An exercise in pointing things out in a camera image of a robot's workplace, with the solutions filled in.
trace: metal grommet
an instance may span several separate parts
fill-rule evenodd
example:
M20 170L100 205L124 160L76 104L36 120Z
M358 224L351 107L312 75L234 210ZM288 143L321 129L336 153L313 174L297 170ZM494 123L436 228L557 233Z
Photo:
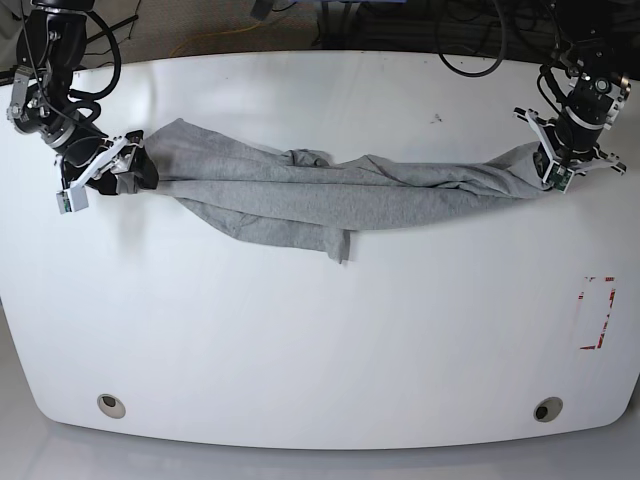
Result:
M116 420L121 419L127 413L124 408L124 404L113 395L107 393L98 397L98 408L107 417L114 418Z
M554 421L562 411L563 403L558 397L547 398L540 402L533 410L536 422L549 423Z

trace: wire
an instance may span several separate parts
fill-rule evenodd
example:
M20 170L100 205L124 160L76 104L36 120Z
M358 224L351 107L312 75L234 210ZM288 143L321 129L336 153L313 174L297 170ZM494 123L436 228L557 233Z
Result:
M133 12L133 15L130 18L136 18L135 21L133 21L133 23L131 23L131 27L129 28L129 34L126 36L126 38L122 39L120 42L118 42L118 46L122 45L124 42L126 42L127 40L131 40L131 36L133 35L133 30L136 28L136 25L138 24L138 20L140 19L140 16L138 15L138 12L140 11L140 5L142 4L142 0L138 0L138 4L136 5L136 9ZM110 30L112 32L115 32L116 30L118 30L118 28L114 28L114 27L110 27ZM85 56L100 56L100 55L106 55L107 53L109 53L111 51L111 47L109 47L107 50L105 50L104 52L100 53L100 52L87 52L85 53Z
M27 55L29 56L29 63L31 64L31 69L33 70L33 75L36 79L36 84L38 85L38 91L40 92L40 96L42 97L42 101L45 103L45 105L47 107L49 107L53 112L57 113L58 115L60 115L62 118L67 119L68 121L70 121L72 124L76 125L79 128L82 128L84 130L86 130L87 132L91 132L94 135L100 136L100 137L106 137L106 135L104 133L102 133L101 131L86 125L86 123L84 122L79 122L78 120L62 113L60 110L58 110L57 108L55 108L53 105L51 105L51 102L49 101L49 99L47 98L47 96L44 93L44 88L42 87L42 83L40 82L40 77L38 76L38 69L36 68L36 62L33 61L33 52L31 51L31 42L29 41L29 34L27 32L27 22L25 20L25 15L24 15L24 7L22 5L22 2L20 3L20 14L21 14L21 20L22 20L22 30L24 32L24 43L27 47Z
M109 45L111 45L111 53L113 54L113 75L111 77L111 81L109 85L107 85L104 89L99 92L82 92L79 90L69 90L69 96L74 98L79 98L81 100L102 100L111 92L113 92L120 81L120 74L122 73L122 57L120 56L120 47L118 47L118 41L116 40L115 35L109 29L109 25L102 19L100 15L95 12L87 12L87 15L91 20L96 22L98 26L102 29L102 31L107 36L109 40Z
M482 15L484 15L485 13L482 11L477 11L477 13L473 16L473 17L469 17L469 18L460 18L460 17L456 17L453 13L451 13L451 8L450 8L450 3L447 3L446 7L447 9L447 15L449 15L451 18L453 18L455 21L460 22L460 23L469 23L469 22L473 22L474 20L477 20L478 18L480 18Z
M272 9L271 9L271 11L272 11L273 13L282 13L282 12L286 12L286 11L287 11L287 10L289 10L290 8L295 7L297 4L298 4L298 2L292 2L291 4L287 5L287 6L286 6L286 7L284 7L284 8L279 8L279 9L272 8Z
M345 35L347 28L347 20L349 20L349 14L351 13L352 2L346 2L344 10L342 11L342 18L340 19L340 35Z
M234 35L236 33L250 32L251 30L255 30L260 26L262 26L262 22L258 22L255 25L252 25L247 28L241 28L239 30L229 30L227 32L214 32L214 33L203 33L201 35L194 35L193 37L187 38L184 42L182 42L176 48L171 50L171 53L169 53L169 58L175 58L176 55L180 52L180 50L182 50L184 47L186 47L187 45L189 45L191 42L195 40L201 40L203 38L210 38L210 37L219 37L222 35Z
M438 38L438 33L440 30L440 23L442 22L442 18L446 13L447 5L449 3L449 0L444 0L444 5L442 6L440 14L436 18L436 22L434 25L434 37L435 37L434 39L435 39L436 53L440 57L440 60L442 60L442 63L444 63L449 70L457 73L458 75L462 75L463 77L468 77L468 78L485 77L495 72L500 66L500 64L502 63L502 61L507 56L507 45L509 43L509 40L507 37L507 20L504 15L504 10L500 5L500 0L492 0L492 1L493 1L493 4L495 5L498 18L500 19L500 30L502 33L501 43L500 43L500 53L498 53L498 58L496 58L496 61L493 63L493 65L491 65L486 70L483 70L481 72L465 72L464 70L460 70L454 67L453 65L451 65L451 63L449 63L449 61L445 58L444 54L440 50L440 39Z
M538 86L538 92L540 92L540 95L542 95L542 98L544 98L547 103L551 106L551 108L553 108L553 110L560 115L560 110L558 110L558 107L556 107L555 103L553 103L551 101L551 99L547 96L546 93L544 93L544 90L542 89L542 79L544 78L545 72L540 72L540 75L538 75L538 79L536 80L536 85Z

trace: small dark spot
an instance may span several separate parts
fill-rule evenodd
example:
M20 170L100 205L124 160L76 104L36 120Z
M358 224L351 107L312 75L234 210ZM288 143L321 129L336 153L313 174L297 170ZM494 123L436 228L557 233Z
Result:
M548 414L549 414L549 409L547 407L538 407L536 409L536 418L538 420L544 420Z

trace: white tabletop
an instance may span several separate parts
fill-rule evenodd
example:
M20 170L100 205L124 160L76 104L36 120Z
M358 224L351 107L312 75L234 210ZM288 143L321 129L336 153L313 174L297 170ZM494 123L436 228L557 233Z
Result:
M97 90L109 75L77 81ZM336 161L482 162L533 140L511 111L548 110L535 77L533 65L506 63L465 79L421 54L160 61L124 69L98 124L150 134L182 117ZM625 177L596 172L565 196L360 234L344 266L234 241L153 195L92 194L89 210L60 216L52 152L3 122L0 295L36 403L73 425L282 448L452 445L609 424L640 371L639 112L632 96L603 139ZM600 336L612 285L603 348L580 350ZM582 292L592 303L577 310ZM123 419L99 411L103 393L125 403ZM563 412L536 422L535 406L553 396Z

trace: black cable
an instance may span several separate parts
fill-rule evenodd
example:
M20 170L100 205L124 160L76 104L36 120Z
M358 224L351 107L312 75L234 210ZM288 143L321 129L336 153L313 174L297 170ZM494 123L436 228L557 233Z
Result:
M297 4L298 4L298 2L292 2L290 5L287 5L287 6L286 6L286 7L284 7L284 8L279 8L279 9L272 8L272 9L271 9L271 11L272 11L273 13L282 13L282 12L286 12L286 11L287 11L287 10L289 10L290 8L295 7Z
M137 17L137 19L131 23L131 28L129 28L129 34L127 35L126 38L124 38L123 40L121 40L120 42L118 42L118 45L122 45L124 42L126 42L127 40L131 40L131 37L133 35L133 30L136 28L136 25L138 24L138 20L140 19L140 16L138 15L138 12L140 11L140 5L142 4L142 0L138 0L138 4L136 5L136 9L133 12L133 16L129 17L129 18L133 18L133 17ZM115 28L116 25L114 25L113 27L109 27L111 31L115 32L116 30L118 30L117 28ZM106 55L107 53L109 53L111 51L111 48L108 48L107 50L105 50L102 53L98 53L98 52L88 52L85 53L85 56L100 56L100 55Z
M122 72L122 57L120 56L120 48L118 47L118 41L116 40L115 35L109 29L109 26L106 22L98 15L96 12L87 12L87 15L91 20L96 22L98 26L105 32L107 39L109 40L109 45L111 46L111 53L113 54L113 76L111 77L111 81L109 85L107 85L103 90L99 92L81 92L79 90L69 90L69 96L78 98L80 100L101 100L111 92L113 92L120 81L120 73Z
M58 110L53 105L51 105L51 102L49 101L49 99L45 95L44 88L42 87L42 83L40 82L40 77L38 76L38 69L36 68L36 63L33 61L33 53L31 51L31 42L29 41L29 34L27 33L27 22L25 20L24 7L22 5L22 2L19 2L19 3L20 3L20 14L21 14L21 20L22 20L22 31L24 32L24 43L25 43L25 45L27 47L27 54L29 56L29 63L31 63L31 68L33 70L33 74L34 74L34 77L35 77L35 80L36 80L36 84L38 85L38 91L40 92L40 96L42 98L42 101L53 112L57 113L62 118L67 119L68 121L70 121L71 123L76 125L77 127L82 128L82 129L86 130L87 132L91 132L94 135L100 136L101 138L106 137L106 135L104 133L102 133L101 131L99 131L99 130L97 130L97 129L89 126L89 125L86 125L86 122L79 122L78 120L76 120L76 119L74 119L74 118L62 113L60 110Z
M127 25L129 25L130 23L133 23L135 21L137 21L140 17L138 15L132 15L129 18L125 18L124 20L122 20L121 22L116 23L115 25L111 25L109 27L109 30L111 30L112 32L117 32L119 29L121 29L122 27L126 27ZM95 35L87 38L87 45L95 42L96 40L101 39L102 37L104 37L106 35L106 33L104 32L104 30L99 31L98 33L96 33Z
M500 44L500 53L498 53L498 58L496 58L496 61L493 63L493 65L491 65L486 70L483 70L482 72L465 72L464 70L460 70L460 69L454 67L453 65L451 65L451 63L449 63L449 61L445 58L444 54L440 51L440 39L438 38L438 33L439 33L439 30L440 30L440 23L442 22L442 18L444 17L444 14L446 13L447 4L449 3L449 0L444 0L444 5L442 6L440 14L436 18L436 22L435 22L435 25L434 25L434 37L435 37L434 40L435 40L435 46L436 46L436 53L440 57L440 60L442 60L442 63L444 63L445 66L449 70L457 73L458 75L462 75L463 77L469 77L469 78L485 77L485 76L495 72L498 69L498 67L500 66L500 64L502 63L502 61L507 56L507 44L508 44L507 21L506 21L506 18L504 16L504 11L502 9L502 6L500 5L500 0L492 0L492 1L493 1L493 4L496 7L496 11L498 13L498 18L500 19L500 30L502 32L501 44Z
M542 95L542 98L544 98L547 103L551 106L551 108L553 108L553 110L560 115L560 110L558 110L558 107L556 107L555 103L553 103L551 101L551 99L549 97L547 97L547 94L544 93L544 90L542 89L542 79L544 78L545 73L544 72L540 72L540 75L538 75L538 79L536 80L536 85L538 86L538 92L540 92L540 95Z
M468 7L464 3L460 2L460 5L463 5L465 8L468 9ZM451 13L450 3L447 3L445 8L447 9L447 15L449 15L451 18L453 18L456 22L460 22L460 23L470 23L470 22L473 22L474 20L477 20L482 15L484 15L484 12L476 11L476 14L474 16L472 16L472 17L459 18L459 17L456 17L453 13Z
M342 18L340 19L340 35L346 35L347 20L349 20L349 14L351 13L352 2L345 2L344 10L342 11Z

